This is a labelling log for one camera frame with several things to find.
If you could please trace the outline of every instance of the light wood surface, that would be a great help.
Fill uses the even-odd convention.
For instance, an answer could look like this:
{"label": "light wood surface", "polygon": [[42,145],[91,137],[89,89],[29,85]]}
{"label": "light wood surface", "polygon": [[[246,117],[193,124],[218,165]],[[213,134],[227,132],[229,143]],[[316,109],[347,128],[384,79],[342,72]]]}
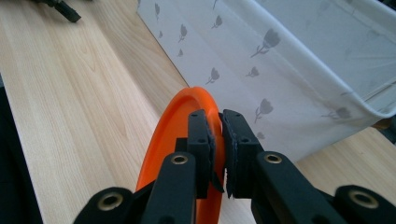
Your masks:
{"label": "light wood surface", "polygon": [[[161,113],[186,83],[136,14],[137,1],[0,0],[0,72],[46,223],[71,223],[101,189],[134,190]],[[396,148],[366,129],[297,162],[319,189],[360,185],[396,203]],[[224,198],[221,223],[252,223]]]}

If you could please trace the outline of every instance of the white fabric box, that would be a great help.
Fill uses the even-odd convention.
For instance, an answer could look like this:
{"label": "white fabric box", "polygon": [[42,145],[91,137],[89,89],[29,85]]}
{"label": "white fabric box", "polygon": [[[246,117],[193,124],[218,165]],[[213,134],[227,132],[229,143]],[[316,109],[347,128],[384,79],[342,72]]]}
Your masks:
{"label": "white fabric box", "polygon": [[142,0],[190,86],[293,161],[396,113],[396,13],[375,0]]}

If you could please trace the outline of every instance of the screw hole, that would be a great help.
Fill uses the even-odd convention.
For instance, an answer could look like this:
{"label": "screw hole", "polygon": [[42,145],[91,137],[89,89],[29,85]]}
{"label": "screw hole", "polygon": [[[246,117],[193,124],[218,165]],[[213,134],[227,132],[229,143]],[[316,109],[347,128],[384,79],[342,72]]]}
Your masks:
{"label": "screw hole", "polygon": [[276,154],[268,154],[264,157],[264,159],[270,163],[281,163],[282,162],[282,158],[280,158]]}
{"label": "screw hole", "polygon": [[351,190],[349,193],[349,198],[352,202],[369,209],[376,209],[379,206],[376,198],[371,196],[370,194],[360,191],[360,190]]}
{"label": "screw hole", "polygon": [[189,159],[185,156],[176,155],[172,158],[172,163],[176,164],[176,165],[181,165],[181,164],[186,163],[188,160]]}
{"label": "screw hole", "polygon": [[110,211],[120,206],[123,201],[121,194],[117,192],[109,192],[102,196],[98,202],[98,208],[102,211]]}
{"label": "screw hole", "polygon": [[246,138],[246,137],[243,137],[243,138],[241,139],[241,142],[243,142],[243,143],[248,143],[248,142],[250,142],[250,139],[248,139],[248,138]]}

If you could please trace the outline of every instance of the wood grain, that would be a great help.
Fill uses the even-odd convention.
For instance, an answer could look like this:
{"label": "wood grain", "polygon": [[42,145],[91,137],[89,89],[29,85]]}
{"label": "wood grain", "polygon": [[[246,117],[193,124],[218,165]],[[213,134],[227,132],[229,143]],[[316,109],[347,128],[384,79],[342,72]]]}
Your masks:
{"label": "wood grain", "polygon": [[[46,223],[71,223],[91,196],[134,190],[149,139],[187,87],[136,14],[136,1],[0,1],[0,72]],[[298,162],[319,189],[357,184],[396,203],[396,150],[367,129]],[[251,223],[248,201],[224,200],[220,223]]]}

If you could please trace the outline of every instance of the orange disc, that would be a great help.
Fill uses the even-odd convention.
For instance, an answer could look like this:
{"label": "orange disc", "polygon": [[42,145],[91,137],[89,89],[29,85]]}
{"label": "orange disc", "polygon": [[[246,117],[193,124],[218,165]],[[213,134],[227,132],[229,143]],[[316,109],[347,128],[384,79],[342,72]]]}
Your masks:
{"label": "orange disc", "polygon": [[[221,134],[219,110],[212,96],[200,87],[186,88],[180,91],[163,112],[146,152],[136,191],[157,178],[163,159],[175,152],[176,139],[188,136],[188,115],[196,110],[205,111],[210,131],[216,141],[215,171],[223,184],[223,167],[225,162],[224,142]],[[219,221],[221,192],[209,185],[207,199],[197,200],[196,223],[216,224]]]}

